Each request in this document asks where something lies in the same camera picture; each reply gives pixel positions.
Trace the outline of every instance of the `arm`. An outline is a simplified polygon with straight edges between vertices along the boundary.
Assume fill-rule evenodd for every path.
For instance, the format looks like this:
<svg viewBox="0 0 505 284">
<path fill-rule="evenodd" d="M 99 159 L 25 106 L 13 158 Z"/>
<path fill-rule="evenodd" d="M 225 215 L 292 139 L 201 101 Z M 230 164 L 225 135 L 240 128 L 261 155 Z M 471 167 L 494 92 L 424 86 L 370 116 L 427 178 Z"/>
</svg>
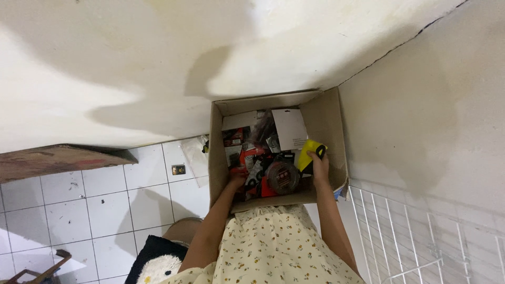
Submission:
<svg viewBox="0 0 505 284">
<path fill-rule="evenodd" d="M 196 231 L 179 272 L 193 267 L 205 268 L 217 260 L 219 243 L 223 237 L 233 196 L 236 190 L 243 184 L 244 178 L 231 178 Z"/>
<path fill-rule="evenodd" d="M 321 221 L 321 238 L 332 252 L 349 265 L 356 274 L 360 275 L 328 180 L 328 157 L 324 156 L 321 160 L 314 152 L 308 151 L 307 154 L 313 160 L 314 186 L 316 187 L 317 207 Z"/>
</svg>

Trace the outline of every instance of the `wooden board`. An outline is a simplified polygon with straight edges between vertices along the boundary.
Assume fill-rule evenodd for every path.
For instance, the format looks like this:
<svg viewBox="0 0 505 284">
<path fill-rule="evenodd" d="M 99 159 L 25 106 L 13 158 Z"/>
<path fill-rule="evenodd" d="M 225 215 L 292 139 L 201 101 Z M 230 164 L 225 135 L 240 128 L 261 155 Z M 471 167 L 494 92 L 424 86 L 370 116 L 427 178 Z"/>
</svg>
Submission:
<svg viewBox="0 0 505 284">
<path fill-rule="evenodd" d="M 138 163 L 137 159 L 128 150 L 111 151 L 100 147 L 52 145 L 0 154 L 0 183 L 46 174 L 135 163 Z"/>
</svg>

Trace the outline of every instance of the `box on floor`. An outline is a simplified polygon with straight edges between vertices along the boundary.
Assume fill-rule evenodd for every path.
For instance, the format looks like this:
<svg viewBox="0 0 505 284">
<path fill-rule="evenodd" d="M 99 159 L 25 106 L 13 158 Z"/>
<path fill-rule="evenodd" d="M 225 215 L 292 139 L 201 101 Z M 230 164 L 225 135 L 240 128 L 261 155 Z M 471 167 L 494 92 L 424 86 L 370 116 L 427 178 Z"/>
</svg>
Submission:
<svg viewBox="0 0 505 284">
<path fill-rule="evenodd" d="M 348 173 L 340 115 L 338 88 L 327 91 L 305 91 L 273 94 L 270 96 L 216 101 L 211 106 L 209 141 L 209 188 L 211 206 L 216 202 L 228 181 L 228 165 L 224 151 L 223 117 L 261 109 L 298 106 L 310 139 L 328 147 L 329 179 L 334 192 L 347 186 Z M 251 199 L 233 204 L 232 213 L 255 207 L 315 203 L 313 186 L 296 194 Z"/>
</svg>

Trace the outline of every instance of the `black fabric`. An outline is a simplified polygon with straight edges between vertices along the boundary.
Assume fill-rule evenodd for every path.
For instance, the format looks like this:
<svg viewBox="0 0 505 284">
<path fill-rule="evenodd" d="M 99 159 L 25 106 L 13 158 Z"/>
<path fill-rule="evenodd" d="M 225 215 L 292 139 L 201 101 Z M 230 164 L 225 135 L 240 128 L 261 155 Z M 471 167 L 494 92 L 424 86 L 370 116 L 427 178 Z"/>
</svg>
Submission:
<svg viewBox="0 0 505 284">
<path fill-rule="evenodd" d="M 159 236 L 149 235 L 145 241 L 144 247 L 131 267 L 125 284 L 136 284 L 140 274 L 142 273 L 142 268 L 149 260 L 164 255 L 172 255 L 182 261 L 186 256 L 187 251 L 188 249 L 184 246 L 171 242 L 167 239 L 160 238 Z"/>
</svg>

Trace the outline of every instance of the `white wall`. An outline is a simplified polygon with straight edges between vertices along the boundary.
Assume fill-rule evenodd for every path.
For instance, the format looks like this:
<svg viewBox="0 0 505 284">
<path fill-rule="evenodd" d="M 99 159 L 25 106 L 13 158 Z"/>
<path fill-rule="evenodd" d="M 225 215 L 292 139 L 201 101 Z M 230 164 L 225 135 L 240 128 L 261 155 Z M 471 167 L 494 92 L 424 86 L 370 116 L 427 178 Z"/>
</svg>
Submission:
<svg viewBox="0 0 505 284">
<path fill-rule="evenodd" d="M 472 283 L 503 280 L 484 234 L 505 231 L 504 15 L 470 0 L 339 86 L 354 185 L 489 229 L 462 232 Z"/>
<path fill-rule="evenodd" d="M 461 1 L 2 1 L 0 153 L 206 133 L 210 101 L 338 85 Z"/>
</svg>

